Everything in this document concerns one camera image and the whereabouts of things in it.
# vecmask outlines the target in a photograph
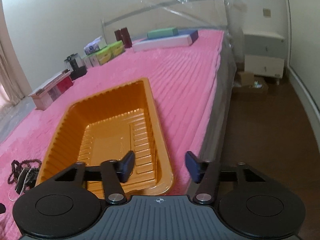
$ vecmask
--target wall outlet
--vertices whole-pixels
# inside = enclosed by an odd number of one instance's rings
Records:
[[[266,18],[271,18],[271,10],[267,8],[263,8],[263,16]]]

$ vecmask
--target gray ribbed plate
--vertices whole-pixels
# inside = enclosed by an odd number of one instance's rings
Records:
[[[21,240],[30,240],[24,236]],[[245,240],[226,228],[210,207],[187,196],[133,196],[109,207],[89,230],[72,240]]]

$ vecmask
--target gray drawer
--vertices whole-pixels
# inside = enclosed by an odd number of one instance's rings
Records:
[[[285,58],[283,39],[258,35],[244,35],[244,54]]]

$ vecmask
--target mattress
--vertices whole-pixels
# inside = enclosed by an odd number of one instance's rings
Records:
[[[219,155],[235,70],[223,34],[201,30],[199,39],[187,48],[137,53],[128,49],[105,65],[89,69],[47,110],[33,110],[0,148],[0,199],[7,207],[7,212],[0,215],[1,239],[20,237],[12,218],[13,202],[8,200],[8,192],[12,197],[13,190],[6,182],[12,160],[43,159],[70,103],[140,77],[149,78],[172,162],[175,185],[170,195],[184,194],[190,184],[184,153],[191,150],[200,158]]]

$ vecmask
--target orange plastic tray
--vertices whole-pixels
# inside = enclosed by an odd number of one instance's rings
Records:
[[[87,166],[120,160],[129,150],[136,160],[122,184],[127,195],[161,195],[173,172],[147,78],[77,101],[64,114],[44,157],[36,185],[77,161]],[[101,182],[87,189],[104,198]]]

